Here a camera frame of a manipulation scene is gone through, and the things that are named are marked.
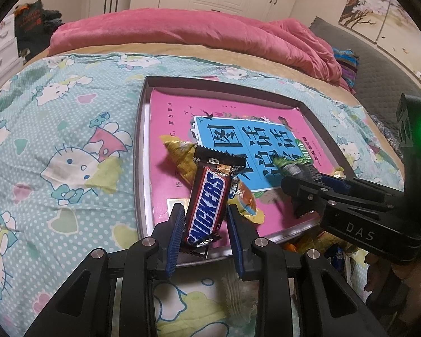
polka dot bedsheet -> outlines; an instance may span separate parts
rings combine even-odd
[[[133,140],[148,75],[212,76],[301,100],[358,176],[403,188],[398,167],[380,148],[361,107],[300,83],[175,56],[39,60],[0,90],[0,324],[11,337],[24,335],[92,249],[113,252],[137,240]],[[215,269],[183,274],[155,290],[161,336],[254,335],[254,321],[231,325]]]

candy wrapper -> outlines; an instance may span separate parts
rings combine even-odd
[[[193,161],[196,143],[185,142],[172,136],[161,136],[161,140],[167,148],[170,159],[176,165],[178,173],[189,185],[192,185],[197,169]],[[237,176],[231,184],[228,204],[236,205],[240,214],[253,223],[262,224],[265,220],[264,212],[256,206],[254,194]]]
[[[304,157],[296,160],[289,160],[285,157],[273,158],[273,163],[283,176],[290,175],[300,180],[314,181],[324,184],[323,178],[318,170]]]
[[[339,179],[345,179],[346,175],[344,174],[344,168],[341,166],[338,166],[333,169],[333,171],[330,173],[332,177],[336,177]]]
[[[246,166],[242,156],[197,146],[197,170],[185,215],[184,245],[202,247],[220,239],[216,231],[226,213],[232,179]]]

hand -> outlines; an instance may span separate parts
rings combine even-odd
[[[369,264],[365,291],[382,287],[391,265],[395,275],[410,288],[405,307],[398,318],[407,326],[416,321],[421,316],[421,262],[416,261],[409,265],[399,266],[368,253],[365,263]]]

snickers bar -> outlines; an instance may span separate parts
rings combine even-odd
[[[184,243],[201,247],[219,239],[216,231],[225,215],[232,179],[246,166],[244,157],[197,146],[198,167],[186,214]]]

pink blanket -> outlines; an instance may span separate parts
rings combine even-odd
[[[52,36],[50,55],[125,43],[200,44],[262,57],[343,86],[328,43],[295,19],[264,23],[220,12],[138,9],[67,23]]]

